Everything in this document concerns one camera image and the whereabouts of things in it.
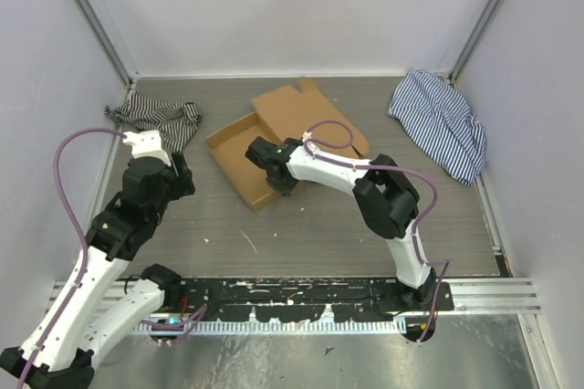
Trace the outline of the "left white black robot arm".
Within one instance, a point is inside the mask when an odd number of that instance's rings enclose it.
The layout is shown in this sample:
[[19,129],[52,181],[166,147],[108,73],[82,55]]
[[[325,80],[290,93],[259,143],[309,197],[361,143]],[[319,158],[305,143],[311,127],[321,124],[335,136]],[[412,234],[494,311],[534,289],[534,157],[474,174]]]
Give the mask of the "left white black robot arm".
[[152,238],[171,201],[193,195],[193,176],[181,152],[171,163],[146,156],[130,160],[122,188],[94,217],[78,261],[37,329],[1,353],[1,367],[30,388],[87,388],[110,351],[141,321],[183,302],[182,278],[154,264],[103,315],[100,303]]

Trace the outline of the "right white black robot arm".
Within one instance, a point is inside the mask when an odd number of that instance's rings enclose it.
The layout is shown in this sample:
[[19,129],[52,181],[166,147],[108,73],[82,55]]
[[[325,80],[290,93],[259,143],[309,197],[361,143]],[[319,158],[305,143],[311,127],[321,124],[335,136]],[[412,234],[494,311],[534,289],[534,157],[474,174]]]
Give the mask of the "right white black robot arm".
[[245,157],[266,172],[268,185],[283,196],[291,195],[299,182],[350,195],[367,228],[388,244],[403,304],[418,311],[433,301],[436,273],[418,233],[420,196],[407,178],[413,171],[383,154],[367,160],[325,152],[309,138],[275,144],[257,137]]

